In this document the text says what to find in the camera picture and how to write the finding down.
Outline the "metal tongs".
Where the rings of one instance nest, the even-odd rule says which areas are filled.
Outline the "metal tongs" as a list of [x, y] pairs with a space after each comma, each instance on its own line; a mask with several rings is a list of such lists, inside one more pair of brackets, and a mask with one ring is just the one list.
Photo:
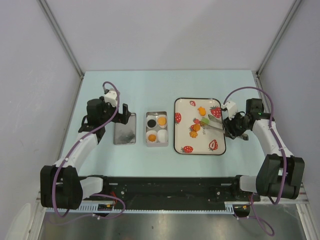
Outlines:
[[[225, 127], [224, 127], [223, 122], [221, 120], [217, 119], [216, 117], [214, 117], [211, 114], [209, 114], [205, 118], [209, 119], [210, 124], [209, 125], [204, 125], [202, 127], [206, 127], [207, 129], [212, 129], [212, 130], [221, 132], [221, 133], [223, 133], [225, 135], [225, 132], [226, 132], [225, 131]], [[249, 140], [249, 136], [246, 133], [242, 133], [240, 136], [237, 136], [236, 138], [242, 139], [244, 141], [248, 141]]]

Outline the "silver tin lid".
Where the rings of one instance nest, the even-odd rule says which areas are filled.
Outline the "silver tin lid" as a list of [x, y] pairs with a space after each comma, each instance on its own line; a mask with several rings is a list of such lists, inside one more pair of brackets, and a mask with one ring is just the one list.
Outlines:
[[137, 115], [132, 113], [127, 124], [116, 123], [114, 126], [114, 145], [133, 145], [137, 140]]

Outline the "green round cookie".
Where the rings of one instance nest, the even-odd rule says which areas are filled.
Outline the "green round cookie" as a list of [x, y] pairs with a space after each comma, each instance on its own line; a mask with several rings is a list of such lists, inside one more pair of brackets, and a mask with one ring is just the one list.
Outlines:
[[207, 125], [209, 125], [210, 124], [210, 120], [208, 119], [208, 118], [202, 118], [201, 120], [200, 120], [200, 125], [201, 126], [207, 126]]

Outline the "black round cookie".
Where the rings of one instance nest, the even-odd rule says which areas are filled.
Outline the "black round cookie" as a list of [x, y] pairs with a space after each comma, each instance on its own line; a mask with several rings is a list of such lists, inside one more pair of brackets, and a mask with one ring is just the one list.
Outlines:
[[154, 120], [154, 119], [149, 119], [148, 121], [147, 121], [147, 126], [149, 127], [149, 128], [154, 128], [155, 126], [157, 125], [157, 122], [156, 122], [156, 120]]

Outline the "silver tin box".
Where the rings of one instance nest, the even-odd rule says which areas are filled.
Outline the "silver tin box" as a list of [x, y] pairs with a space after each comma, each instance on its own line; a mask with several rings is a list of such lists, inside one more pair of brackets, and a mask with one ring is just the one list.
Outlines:
[[161, 130], [162, 128], [159, 127], [159, 125], [157, 124], [156, 127], [152, 128], [152, 129], [149, 129], [147, 128], [146, 126], [146, 118], [148, 115], [154, 115], [154, 116], [158, 116], [158, 115], [166, 115], [167, 117], [167, 127], [164, 128], [165, 130], [167, 130], [168, 132], [168, 136], [169, 136], [169, 131], [168, 131], [168, 123], [169, 123], [169, 120], [168, 120], [168, 115], [167, 115], [167, 112], [166, 111], [149, 111], [145, 114], [145, 143], [146, 143], [146, 146], [149, 147], [149, 148], [154, 148], [154, 147], [167, 147], [169, 145], [169, 138], [168, 138], [168, 142], [165, 142], [165, 143], [161, 143], [158, 141], [157, 139], [157, 142], [156, 143], [147, 143], [146, 142], [146, 133], [147, 131], [150, 131], [150, 130], [155, 130], [155, 131], [159, 131]]

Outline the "brown ridged cookie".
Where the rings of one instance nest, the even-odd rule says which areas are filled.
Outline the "brown ridged cookie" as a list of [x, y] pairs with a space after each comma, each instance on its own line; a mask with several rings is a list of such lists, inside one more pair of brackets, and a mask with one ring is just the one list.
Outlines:
[[157, 136], [155, 134], [150, 134], [148, 136], [148, 141], [153, 143], [153, 142], [156, 142], [157, 141]]

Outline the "tan round cookie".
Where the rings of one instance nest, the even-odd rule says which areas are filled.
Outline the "tan round cookie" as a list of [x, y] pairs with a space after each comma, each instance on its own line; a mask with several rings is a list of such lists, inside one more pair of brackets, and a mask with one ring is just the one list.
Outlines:
[[165, 126], [167, 124], [167, 119], [165, 117], [161, 116], [157, 119], [157, 122], [160, 126]]

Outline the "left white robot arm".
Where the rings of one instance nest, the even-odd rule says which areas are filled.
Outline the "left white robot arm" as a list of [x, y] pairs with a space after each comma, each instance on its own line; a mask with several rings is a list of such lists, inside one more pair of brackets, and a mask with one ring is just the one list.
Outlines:
[[90, 152], [98, 146], [110, 123], [127, 124], [131, 113], [127, 104], [119, 112], [117, 96], [101, 96], [89, 100], [86, 115], [81, 121], [77, 140], [66, 154], [53, 165], [40, 171], [40, 201], [46, 208], [76, 210], [82, 201], [95, 195], [100, 200], [110, 196], [111, 188], [104, 184], [104, 177], [80, 177], [79, 170]]

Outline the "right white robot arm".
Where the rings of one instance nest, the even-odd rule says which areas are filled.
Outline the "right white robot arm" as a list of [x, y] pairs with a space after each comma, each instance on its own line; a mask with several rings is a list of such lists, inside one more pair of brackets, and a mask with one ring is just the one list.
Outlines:
[[265, 155], [256, 176], [237, 176], [238, 182], [230, 188], [231, 196], [242, 201], [250, 193], [272, 198], [294, 200], [300, 193], [305, 162], [295, 157], [282, 141], [274, 118], [264, 111], [261, 99], [246, 101], [245, 113], [240, 113], [235, 102], [227, 101], [222, 110], [228, 116], [222, 121], [226, 136], [240, 137], [245, 131], [252, 131], [258, 138]]

